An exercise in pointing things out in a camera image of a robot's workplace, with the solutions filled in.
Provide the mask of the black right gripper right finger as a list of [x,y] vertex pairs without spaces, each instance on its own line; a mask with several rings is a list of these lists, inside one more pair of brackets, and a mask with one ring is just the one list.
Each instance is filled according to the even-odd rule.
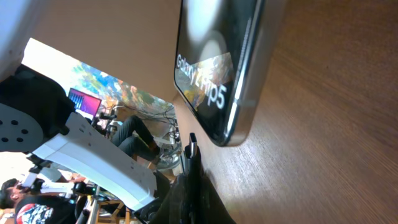
[[204,224],[236,224],[206,175],[201,177],[198,221]]

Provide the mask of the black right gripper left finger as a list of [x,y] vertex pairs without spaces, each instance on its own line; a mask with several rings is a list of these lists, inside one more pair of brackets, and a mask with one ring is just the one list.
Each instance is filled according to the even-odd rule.
[[187,177],[180,174],[171,185],[160,208],[149,224],[187,224],[190,223]]

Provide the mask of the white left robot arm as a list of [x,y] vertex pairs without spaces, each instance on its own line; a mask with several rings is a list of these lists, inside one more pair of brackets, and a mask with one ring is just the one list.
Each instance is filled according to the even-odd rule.
[[78,114],[57,82],[22,64],[44,7],[45,1],[1,2],[1,150],[65,166],[139,210],[155,199],[154,173]]

